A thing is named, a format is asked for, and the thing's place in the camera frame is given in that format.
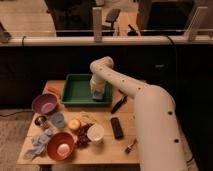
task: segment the black handle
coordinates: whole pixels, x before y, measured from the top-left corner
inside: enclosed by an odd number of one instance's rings
[[[115,106],[111,110],[111,114],[114,114],[127,100],[127,96],[124,96],[121,100],[119,100]]]

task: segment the cable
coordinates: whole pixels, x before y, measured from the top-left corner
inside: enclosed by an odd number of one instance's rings
[[[23,37],[22,37],[21,46],[24,46],[24,39],[25,39],[26,37],[27,37],[27,36],[23,36]]]
[[[7,115],[3,115],[0,113],[0,117],[9,117],[9,116],[12,116],[12,115],[16,115],[18,113],[25,113],[25,112],[33,112],[32,110],[22,110],[22,111],[17,111],[17,112],[13,112],[13,113],[10,113],[10,114],[7,114]]]
[[[176,93],[176,102],[177,104],[179,104],[179,69],[178,69],[178,53],[177,53],[177,47],[175,42],[171,39],[170,36],[168,35],[162,35],[164,37],[166,37],[171,45],[173,46],[173,50],[174,50],[174,54],[175,54],[175,81],[176,81],[176,87],[175,87],[175,93]]]

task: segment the box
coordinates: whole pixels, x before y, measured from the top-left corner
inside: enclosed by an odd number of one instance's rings
[[[69,74],[66,77],[61,103],[69,106],[109,106],[112,103],[112,86],[106,82],[102,101],[92,99],[91,74]]]

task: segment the black remote control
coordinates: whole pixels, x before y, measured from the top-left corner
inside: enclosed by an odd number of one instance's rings
[[[121,128],[119,119],[117,117],[113,117],[110,119],[110,121],[111,121],[112,130],[113,130],[115,139],[123,138],[123,136],[124,136],[123,130]]]

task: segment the white cup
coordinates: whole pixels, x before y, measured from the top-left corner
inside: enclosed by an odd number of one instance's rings
[[[104,137],[104,128],[100,124],[92,125],[87,131],[87,137],[93,144],[100,144]]]

